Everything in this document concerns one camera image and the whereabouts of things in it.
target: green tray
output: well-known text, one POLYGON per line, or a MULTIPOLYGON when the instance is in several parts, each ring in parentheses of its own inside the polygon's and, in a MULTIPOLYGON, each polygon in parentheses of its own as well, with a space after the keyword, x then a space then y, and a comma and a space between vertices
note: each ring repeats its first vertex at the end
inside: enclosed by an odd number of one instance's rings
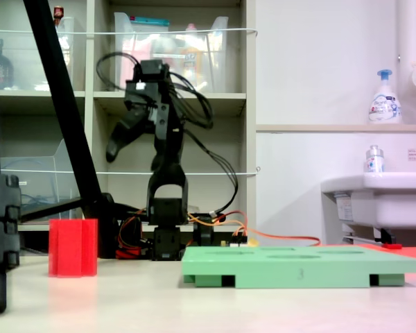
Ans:
POLYGON ((416 259, 358 246, 197 247, 182 259, 197 287, 348 288, 403 286, 416 259))

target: white sink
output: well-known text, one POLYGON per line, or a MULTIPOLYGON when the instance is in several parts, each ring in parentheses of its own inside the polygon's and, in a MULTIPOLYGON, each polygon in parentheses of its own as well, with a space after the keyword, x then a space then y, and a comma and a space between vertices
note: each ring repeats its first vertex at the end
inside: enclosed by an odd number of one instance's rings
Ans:
POLYGON ((416 172, 362 173, 327 180, 347 224, 374 228, 416 228, 416 172))

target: orange wire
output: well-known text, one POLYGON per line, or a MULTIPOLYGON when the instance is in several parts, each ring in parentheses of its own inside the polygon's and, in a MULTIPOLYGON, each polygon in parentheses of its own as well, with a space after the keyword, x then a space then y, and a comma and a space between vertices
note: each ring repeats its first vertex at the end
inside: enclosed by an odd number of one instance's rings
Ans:
POLYGON ((122 226, 119 229, 119 236, 117 237, 117 239, 119 240, 119 242, 123 243, 123 245, 129 247, 129 248, 136 248, 137 246, 133 246, 131 244, 126 243, 123 239, 122 239, 122 229, 124 229, 128 224, 130 224, 132 222, 132 220, 136 219, 138 216, 138 214, 142 213, 146 208, 143 208, 142 210, 138 210, 137 212, 135 212, 135 215, 130 217, 129 219, 126 219, 123 223, 122 226))
POLYGON ((266 234, 265 232, 260 232, 260 231, 255 230, 255 229, 247 228, 247 227, 244 226, 244 224, 242 222, 237 221, 237 220, 226 220, 224 222, 218 222, 217 221, 215 223, 210 224, 210 223, 206 223, 206 222, 203 222, 203 221, 197 219, 196 217, 194 217, 190 213, 188 213, 188 215, 191 217, 192 220, 194 220, 197 223, 203 224, 203 225, 215 226, 215 225, 223 225, 223 224, 229 224, 229 223, 239 224, 240 227, 238 228, 238 230, 236 230, 234 232, 234 234, 237 234, 238 231, 240 231, 241 229, 244 229, 245 232, 250 231, 250 232, 253 232, 255 234, 260 234, 261 236, 272 238, 272 239, 315 241, 315 243, 311 244, 311 246, 319 246, 321 244, 320 239, 317 238, 317 237, 310 237, 310 236, 278 236, 278 235, 275 235, 275 234, 266 234))
POLYGON ((242 212, 241 210, 232 210, 231 212, 228 212, 226 214, 220 215, 219 217, 216 217, 215 220, 216 221, 220 221, 221 219, 223 219, 224 217, 231 215, 231 214, 240 214, 243 216, 243 218, 245 219, 245 227, 248 227, 248 216, 247 214, 245 214, 244 212, 242 212))

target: transparent bin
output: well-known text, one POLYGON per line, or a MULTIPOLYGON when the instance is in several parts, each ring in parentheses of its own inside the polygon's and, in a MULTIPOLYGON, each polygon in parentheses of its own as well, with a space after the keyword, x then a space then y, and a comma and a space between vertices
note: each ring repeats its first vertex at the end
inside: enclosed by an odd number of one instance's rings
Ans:
MULTIPOLYGON (((227 92, 226 31, 158 31, 139 35, 134 33, 135 28, 125 13, 116 12, 114 19, 117 33, 129 33, 116 35, 116 51, 129 53, 138 61, 162 59, 170 65, 171 71, 183 75, 200 92, 227 92)), ((228 17, 217 17, 211 30, 226 29, 227 24, 228 17)), ((117 57, 115 78, 120 87, 126 86, 126 81, 132 79, 132 73, 131 61, 117 57)))
MULTIPOLYGON (((74 90, 85 88, 85 35, 73 17, 64 17, 57 34, 74 90)), ((49 91, 32 33, 0 32, 0 89, 49 91)))
MULTIPOLYGON (((0 158, 0 165, 3 174, 12 174, 19 178, 22 212, 52 203, 61 203, 79 196, 64 140, 60 142, 54 156, 2 157, 0 158), (23 171, 66 171, 66 173, 23 171)), ((80 209, 76 209, 51 215, 40 220, 48 221, 49 219, 59 218, 81 219, 82 213, 80 209)))

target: white table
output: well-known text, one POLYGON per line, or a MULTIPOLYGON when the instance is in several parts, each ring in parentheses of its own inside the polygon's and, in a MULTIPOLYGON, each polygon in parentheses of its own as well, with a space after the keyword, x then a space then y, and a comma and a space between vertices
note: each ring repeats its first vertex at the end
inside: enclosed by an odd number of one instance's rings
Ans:
POLYGON ((102 260, 97 277, 48 278, 45 257, 8 276, 0 333, 412 332, 416 274, 406 287, 195 289, 179 262, 102 260))

